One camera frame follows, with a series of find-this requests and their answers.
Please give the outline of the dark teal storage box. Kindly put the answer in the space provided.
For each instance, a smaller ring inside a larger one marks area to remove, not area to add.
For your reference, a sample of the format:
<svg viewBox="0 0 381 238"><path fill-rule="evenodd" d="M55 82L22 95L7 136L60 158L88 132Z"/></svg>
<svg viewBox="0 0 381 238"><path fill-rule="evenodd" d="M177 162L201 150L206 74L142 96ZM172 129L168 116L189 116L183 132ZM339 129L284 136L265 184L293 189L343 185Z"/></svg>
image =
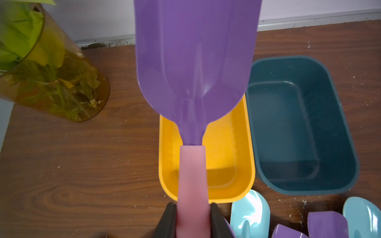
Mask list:
<svg viewBox="0 0 381 238"><path fill-rule="evenodd" d="M327 67L308 56L256 60L246 91L257 177L284 195L343 193L360 163Z"/></svg>

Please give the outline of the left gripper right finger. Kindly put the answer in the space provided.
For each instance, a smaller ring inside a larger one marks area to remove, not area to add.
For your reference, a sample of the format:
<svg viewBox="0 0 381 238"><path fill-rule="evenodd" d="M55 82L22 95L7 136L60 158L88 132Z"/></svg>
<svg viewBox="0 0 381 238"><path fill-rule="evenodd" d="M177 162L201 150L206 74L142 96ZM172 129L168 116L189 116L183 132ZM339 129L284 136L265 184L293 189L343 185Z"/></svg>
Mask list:
<svg viewBox="0 0 381 238"><path fill-rule="evenodd" d="M229 223L222 215L218 205L211 203L210 205L210 221L211 221L211 237L212 238L234 238Z"/></svg>

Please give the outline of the yellow plastic storage box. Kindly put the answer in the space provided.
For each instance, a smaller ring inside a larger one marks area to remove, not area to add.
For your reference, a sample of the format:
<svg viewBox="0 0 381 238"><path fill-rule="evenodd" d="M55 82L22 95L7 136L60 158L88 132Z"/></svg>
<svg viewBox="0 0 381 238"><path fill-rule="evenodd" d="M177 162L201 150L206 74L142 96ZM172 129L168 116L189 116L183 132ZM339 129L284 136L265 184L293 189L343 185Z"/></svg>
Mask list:
<svg viewBox="0 0 381 238"><path fill-rule="evenodd" d="M223 118L208 125L203 137L209 202L232 203L243 198L255 180L255 160L246 98ZM158 173L161 186L178 199L180 146L177 125L160 117Z"/></svg>

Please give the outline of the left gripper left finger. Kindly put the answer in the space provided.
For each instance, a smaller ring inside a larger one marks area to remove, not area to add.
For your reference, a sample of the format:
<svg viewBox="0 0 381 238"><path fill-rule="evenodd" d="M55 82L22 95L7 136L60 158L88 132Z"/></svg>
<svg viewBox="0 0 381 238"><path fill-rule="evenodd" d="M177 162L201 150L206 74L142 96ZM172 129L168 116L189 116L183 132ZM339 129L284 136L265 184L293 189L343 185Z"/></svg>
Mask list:
<svg viewBox="0 0 381 238"><path fill-rule="evenodd" d="M177 205L174 202L167 204L166 209L156 226L153 238L175 238L176 237Z"/></svg>

